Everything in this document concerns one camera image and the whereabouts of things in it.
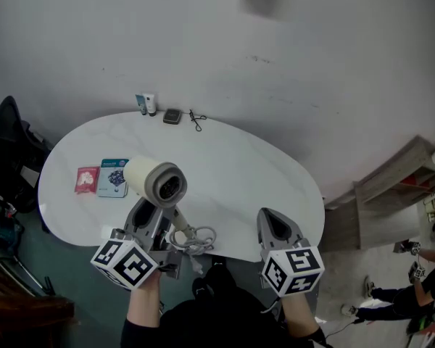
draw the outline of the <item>person's arm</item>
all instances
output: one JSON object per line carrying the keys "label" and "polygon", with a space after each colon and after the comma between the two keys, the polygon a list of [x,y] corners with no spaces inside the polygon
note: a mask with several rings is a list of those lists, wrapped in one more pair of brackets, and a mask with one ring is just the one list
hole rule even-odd
{"label": "person's arm", "polygon": [[430,291],[428,293],[424,291],[421,280],[416,278],[413,283],[414,283],[415,298],[418,300],[419,307],[424,307],[427,304],[432,303],[434,298],[432,297]]}
{"label": "person's arm", "polygon": [[304,294],[282,298],[282,307],[289,334],[294,338],[304,338],[319,330]]}
{"label": "person's arm", "polygon": [[130,293],[129,322],[147,328],[160,326],[160,277],[161,272],[154,271],[138,289]]}
{"label": "person's arm", "polygon": [[435,250],[420,249],[418,253],[423,259],[435,263]]}

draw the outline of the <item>white oval table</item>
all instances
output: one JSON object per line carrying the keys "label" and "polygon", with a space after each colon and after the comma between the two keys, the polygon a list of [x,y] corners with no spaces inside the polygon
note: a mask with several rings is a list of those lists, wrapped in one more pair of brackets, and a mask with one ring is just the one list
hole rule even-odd
{"label": "white oval table", "polygon": [[188,115],[178,125],[140,112],[92,120],[67,134],[43,167],[38,203],[43,220],[58,238],[79,246],[102,242],[102,228],[124,226],[139,196],[131,189],[122,199],[74,192],[79,167],[97,166],[106,158],[142,154],[174,162],[188,190],[179,202],[194,227],[217,232],[212,254],[261,260],[256,217],[262,207],[294,220],[312,245],[324,227],[323,200],[311,175],[295,160],[252,134],[211,119],[201,132]]}

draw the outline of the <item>black chair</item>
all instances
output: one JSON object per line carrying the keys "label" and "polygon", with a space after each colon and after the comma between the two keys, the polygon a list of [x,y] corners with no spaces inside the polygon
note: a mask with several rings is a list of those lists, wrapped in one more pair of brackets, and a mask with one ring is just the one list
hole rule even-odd
{"label": "black chair", "polygon": [[40,175],[50,153],[28,128],[13,97],[5,98],[0,104],[0,196],[18,212],[30,212],[37,205],[37,184],[23,178],[23,168]]}

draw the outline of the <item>red package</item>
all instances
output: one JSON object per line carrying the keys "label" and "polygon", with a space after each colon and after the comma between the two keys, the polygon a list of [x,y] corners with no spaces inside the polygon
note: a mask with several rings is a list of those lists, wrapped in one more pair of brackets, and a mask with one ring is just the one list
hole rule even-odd
{"label": "red package", "polygon": [[96,192],[96,182],[99,178],[100,167],[79,167],[78,179],[75,183],[74,192],[81,194],[83,192]]}

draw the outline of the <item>small bottle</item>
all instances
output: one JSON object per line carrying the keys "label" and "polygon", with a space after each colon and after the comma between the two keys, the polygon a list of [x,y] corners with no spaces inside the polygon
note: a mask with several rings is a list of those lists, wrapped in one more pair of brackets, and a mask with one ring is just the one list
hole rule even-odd
{"label": "small bottle", "polygon": [[154,103],[154,94],[143,94],[145,98],[146,110],[150,116],[155,116],[157,113],[157,106]]}
{"label": "small bottle", "polygon": [[138,107],[140,108],[141,114],[146,115],[145,97],[139,96],[136,94],[136,98],[137,98],[137,103],[138,103]]}

